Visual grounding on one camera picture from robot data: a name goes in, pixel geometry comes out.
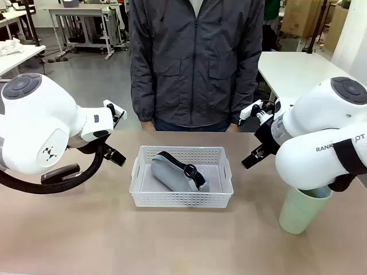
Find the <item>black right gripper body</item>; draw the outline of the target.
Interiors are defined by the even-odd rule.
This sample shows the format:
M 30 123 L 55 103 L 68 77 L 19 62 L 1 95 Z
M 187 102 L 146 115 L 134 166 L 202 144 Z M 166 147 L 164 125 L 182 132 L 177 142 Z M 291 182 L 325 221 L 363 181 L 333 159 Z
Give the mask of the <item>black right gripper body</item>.
M 255 132 L 255 137 L 261 142 L 261 145 L 255 150 L 257 153 L 262 153 L 263 156 L 268 156 L 269 154 L 276 155 L 280 148 L 280 145 L 276 142 L 271 132 L 273 122 L 273 119 L 268 119 Z

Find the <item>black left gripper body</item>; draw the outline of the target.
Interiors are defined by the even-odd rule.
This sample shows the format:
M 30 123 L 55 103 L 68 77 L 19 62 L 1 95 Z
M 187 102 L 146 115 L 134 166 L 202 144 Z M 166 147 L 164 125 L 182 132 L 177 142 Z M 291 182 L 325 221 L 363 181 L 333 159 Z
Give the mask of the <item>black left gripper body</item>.
M 91 142 L 86 142 L 79 137 L 73 137 L 68 141 L 68 148 L 75 148 L 84 154 L 95 154 L 98 151 L 100 145 L 104 144 L 106 140 L 107 138 L 103 137 Z

